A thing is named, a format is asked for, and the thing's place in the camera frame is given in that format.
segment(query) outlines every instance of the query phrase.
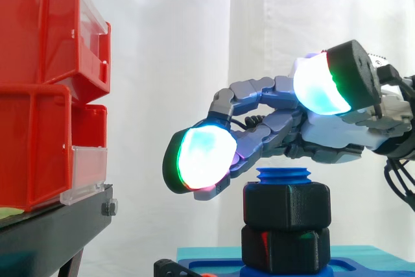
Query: white backdrop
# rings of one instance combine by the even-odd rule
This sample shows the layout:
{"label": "white backdrop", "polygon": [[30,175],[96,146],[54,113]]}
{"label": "white backdrop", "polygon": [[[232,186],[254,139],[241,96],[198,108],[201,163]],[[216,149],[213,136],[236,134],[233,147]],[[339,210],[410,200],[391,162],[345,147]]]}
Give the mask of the white backdrop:
{"label": "white backdrop", "polygon": [[[358,39],[402,72],[414,68],[412,0],[92,0],[112,24],[108,181],[119,213],[84,252],[81,277],[152,276],[178,247],[239,245],[242,187],[196,202],[168,191],[161,162],[172,134],[206,116],[235,80],[287,74],[296,57]],[[369,244],[414,259],[414,214],[369,152],[344,165],[283,157],[331,188],[333,244]]]}

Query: red storage bin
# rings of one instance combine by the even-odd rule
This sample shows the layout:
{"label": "red storage bin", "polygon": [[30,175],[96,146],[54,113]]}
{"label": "red storage bin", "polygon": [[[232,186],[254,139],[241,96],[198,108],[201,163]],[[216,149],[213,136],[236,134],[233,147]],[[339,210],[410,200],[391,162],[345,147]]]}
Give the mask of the red storage bin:
{"label": "red storage bin", "polygon": [[72,106],[65,86],[0,85],[0,116],[0,208],[30,211],[102,191],[104,106]]}
{"label": "red storage bin", "polygon": [[90,0],[0,0],[0,84],[63,84],[74,102],[110,92],[110,25]]}

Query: blue tray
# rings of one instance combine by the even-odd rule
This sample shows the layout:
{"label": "blue tray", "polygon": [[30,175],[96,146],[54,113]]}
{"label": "blue tray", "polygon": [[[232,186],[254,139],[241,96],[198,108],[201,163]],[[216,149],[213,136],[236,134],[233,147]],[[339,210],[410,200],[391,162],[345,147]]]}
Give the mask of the blue tray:
{"label": "blue tray", "polygon": [[[409,263],[374,247],[332,247],[331,253],[333,259],[330,267],[315,275],[316,277],[415,277],[415,263]],[[240,257],[241,248],[178,249],[179,264],[199,274],[211,273],[218,277],[272,276],[243,267]]]}

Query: black 3d printed block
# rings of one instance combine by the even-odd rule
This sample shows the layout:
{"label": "black 3d printed block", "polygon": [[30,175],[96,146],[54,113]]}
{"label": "black 3d printed block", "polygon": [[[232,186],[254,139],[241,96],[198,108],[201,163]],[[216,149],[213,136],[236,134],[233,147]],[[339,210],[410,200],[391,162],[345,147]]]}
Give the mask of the black 3d printed block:
{"label": "black 3d printed block", "polygon": [[244,188],[244,221],[256,230],[321,230],[331,223],[330,189],[316,182],[249,183]]}
{"label": "black 3d printed block", "polygon": [[242,260],[270,274],[316,274],[330,261],[329,230],[260,232],[245,226]]}

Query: robotic hand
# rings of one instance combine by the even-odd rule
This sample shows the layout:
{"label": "robotic hand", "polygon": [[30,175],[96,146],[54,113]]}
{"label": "robotic hand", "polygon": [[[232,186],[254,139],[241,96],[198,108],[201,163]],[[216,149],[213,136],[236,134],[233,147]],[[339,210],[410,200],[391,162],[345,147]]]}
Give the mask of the robotic hand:
{"label": "robotic hand", "polygon": [[[261,157],[342,163],[360,158],[366,147],[388,158],[386,180],[414,208],[415,195],[398,173],[415,185],[399,161],[415,160],[413,83],[355,40],[297,59],[292,78],[235,82],[215,94],[205,120],[172,137],[163,161],[165,183],[175,193],[194,191],[197,200],[209,200]],[[247,117],[246,124],[233,119],[259,104],[275,110]],[[231,123],[244,131],[231,130]]]}

